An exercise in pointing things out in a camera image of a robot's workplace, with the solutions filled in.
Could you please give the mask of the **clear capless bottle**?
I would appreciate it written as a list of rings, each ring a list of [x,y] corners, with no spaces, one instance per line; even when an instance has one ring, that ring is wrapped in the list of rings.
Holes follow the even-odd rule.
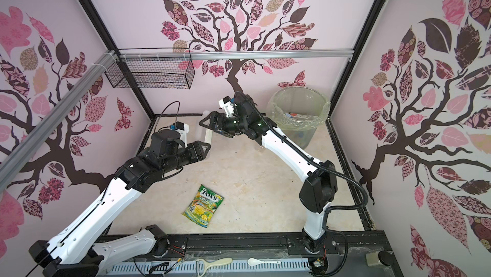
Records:
[[[203,118],[207,117],[209,115],[209,113],[210,113],[209,111],[205,110],[203,112]],[[213,131],[205,128],[205,139],[204,139],[204,142],[211,144],[212,143],[212,136],[213,136]]]

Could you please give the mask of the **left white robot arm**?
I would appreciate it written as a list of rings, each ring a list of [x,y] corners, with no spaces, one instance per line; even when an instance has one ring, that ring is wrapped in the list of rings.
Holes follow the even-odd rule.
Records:
[[[65,230],[48,241],[37,241],[29,254],[44,276],[102,276],[114,265],[140,255],[161,258],[170,242],[157,225],[114,241],[97,239],[134,200],[158,182],[179,174],[185,166],[203,161],[211,145],[186,144],[183,130],[163,129],[150,146],[119,167],[100,196]]]

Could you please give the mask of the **blue cap Fiji bottle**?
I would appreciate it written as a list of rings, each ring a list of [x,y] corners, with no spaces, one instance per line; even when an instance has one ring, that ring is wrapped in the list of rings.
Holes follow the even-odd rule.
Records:
[[[285,116],[287,118],[291,118],[292,120],[297,120],[297,121],[306,121],[310,119],[309,115],[303,115],[298,113],[285,113]]]

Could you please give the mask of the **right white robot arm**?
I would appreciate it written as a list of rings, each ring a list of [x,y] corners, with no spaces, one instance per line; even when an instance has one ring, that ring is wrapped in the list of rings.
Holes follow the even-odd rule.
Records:
[[[331,206],[338,185],[335,175],[317,168],[315,164],[334,171],[330,161],[321,162],[307,155],[298,145],[286,143],[288,137],[271,120],[257,114],[228,117],[225,113],[211,112],[199,121],[199,125],[228,138],[246,135],[276,154],[303,184],[299,199],[307,211],[304,233],[313,241],[318,241],[325,234],[326,209]]]

